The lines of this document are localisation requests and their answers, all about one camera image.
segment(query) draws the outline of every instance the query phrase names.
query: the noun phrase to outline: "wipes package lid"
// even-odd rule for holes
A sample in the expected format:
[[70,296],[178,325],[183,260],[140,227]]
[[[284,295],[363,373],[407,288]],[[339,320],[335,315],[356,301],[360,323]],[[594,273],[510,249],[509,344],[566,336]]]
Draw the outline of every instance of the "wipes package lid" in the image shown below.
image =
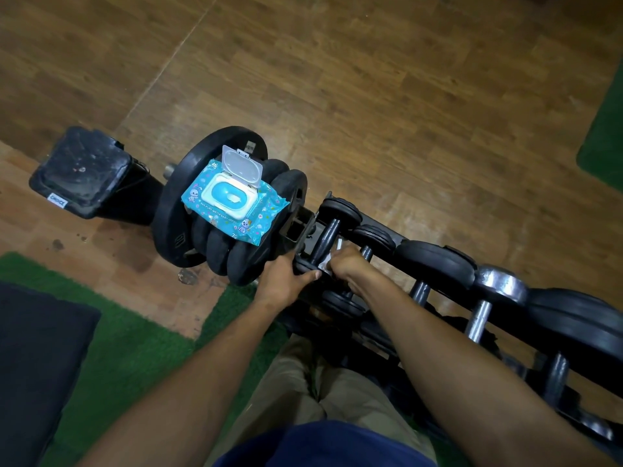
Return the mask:
[[259,245],[276,214],[288,204],[262,181],[262,165],[242,150],[223,146],[182,195],[192,211],[225,234]]

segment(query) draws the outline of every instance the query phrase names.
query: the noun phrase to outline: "blue wipes package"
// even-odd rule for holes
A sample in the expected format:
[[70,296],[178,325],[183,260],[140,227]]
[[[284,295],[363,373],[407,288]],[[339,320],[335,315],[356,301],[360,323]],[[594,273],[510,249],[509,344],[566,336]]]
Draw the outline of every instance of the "blue wipes package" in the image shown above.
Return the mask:
[[211,160],[183,193],[182,201],[225,234],[259,246],[276,214],[290,202],[262,180],[255,180],[254,185],[241,180],[224,167],[224,162],[225,158],[223,162]]

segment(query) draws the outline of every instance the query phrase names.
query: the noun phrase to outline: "right hand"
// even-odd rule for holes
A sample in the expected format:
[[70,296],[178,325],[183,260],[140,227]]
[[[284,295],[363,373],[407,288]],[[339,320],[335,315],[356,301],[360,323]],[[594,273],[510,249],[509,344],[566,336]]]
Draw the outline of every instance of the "right hand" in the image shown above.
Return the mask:
[[331,252],[331,260],[328,266],[337,278],[348,282],[351,290],[360,296],[361,279],[370,272],[377,272],[370,262],[362,257],[359,250],[351,244],[346,244],[339,251]]

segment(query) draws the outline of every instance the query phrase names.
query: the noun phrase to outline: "wooden floor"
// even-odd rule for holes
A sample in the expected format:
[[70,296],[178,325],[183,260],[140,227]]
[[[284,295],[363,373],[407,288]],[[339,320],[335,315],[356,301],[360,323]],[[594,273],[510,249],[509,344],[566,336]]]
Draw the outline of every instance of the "wooden floor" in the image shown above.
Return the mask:
[[[160,175],[243,125],[307,174],[310,208],[332,190],[409,238],[623,309],[623,196],[575,165],[622,51],[623,0],[0,0],[0,250],[192,336],[222,282],[204,268],[183,286],[144,230],[38,202],[27,156],[78,124]],[[570,384],[623,422],[623,400]]]

